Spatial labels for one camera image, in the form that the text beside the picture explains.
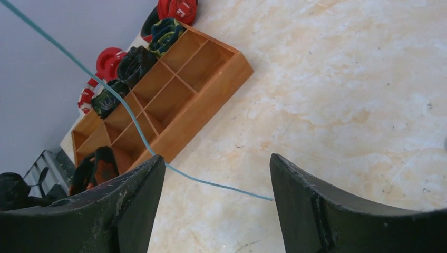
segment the teal cable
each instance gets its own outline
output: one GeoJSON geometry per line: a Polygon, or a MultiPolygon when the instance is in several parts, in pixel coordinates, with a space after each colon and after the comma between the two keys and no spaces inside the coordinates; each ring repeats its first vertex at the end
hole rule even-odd
{"type": "MultiPolygon", "coordinates": [[[[24,13],[22,13],[19,9],[17,9],[12,3],[10,3],[8,0],[0,0],[0,2],[6,7],[8,8],[11,12],[13,12],[17,17],[19,17],[21,20],[23,20],[27,25],[29,25],[32,29],[34,29],[36,32],[38,32],[41,36],[43,36],[47,41],[49,41],[51,44],[53,44],[55,47],[57,47],[57,49],[59,49],[62,53],[64,53],[68,58],[70,58],[70,60],[72,60],[78,67],[80,67],[85,73],[87,73],[89,76],[91,76],[95,81],[97,81],[100,85],[102,85],[106,90],[110,91],[110,93],[112,93],[125,107],[125,109],[127,110],[127,112],[129,113],[130,117],[132,118],[133,123],[135,124],[135,126],[137,127],[138,133],[140,134],[141,139],[144,142],[144,145],[146,146],[146,148],[149,150],[149,152],[152,155],[156,155],[155,152],[152,150],[152,148],[150,147],[148,141],[146,140],[146,138],[144,137],[143,131],[140,128],[140,125],[137,122],[137,119],[135,118],[135,115],[133,115],[133,112],[130,110],[129,106],[127,105],[127,103],[125,102],[125,100],[116,92],[114,91],[110,86],[108,86],[106,83],[104,83],[101,79],[99,79],[96,75],[94,75],[92,72],[90,72],[76,57],[74,57],[74,55],[72,53],[70,53],[70,51],[68,51],[66,48],[64,48],[64,46],[62,46],[59,42],[57,42],[57,40],[55,40],[53,37],[51,37],[49,34],[47,34],[42,28],[40,28],[36,23],[34,23],[29,17],[27,17],[24,13]]],[[[230,187],[230,186],[224,186],[221,184],[216,184],[216,183],[212,183],[212,182],[207,182],[207,181],[203,181],[201,179],[197,179],[194,178],[176,168],[174,168],[173,166],[171,166],[170,164],[166,163],[166,166],[170,169],[172,169],[173,171],[177,172],[178,174],[191,179],[195,182],[198,183],[204,183],[204,184],[208,184],[210,186],[215,186],[215,187],[220,187],[220,188],[224,188],[224,189],[228,189],[228,190],[233,190],[236,192],[240,192],[255,198],[259,198],[259,199],[264,199],[264,200],[269,200],[269,201],[273,201],[273,198],[269,198],[269,197],[264,197],[258,194],[254,194],[248,191],[243,191],[234,187],[230,187]]]]}

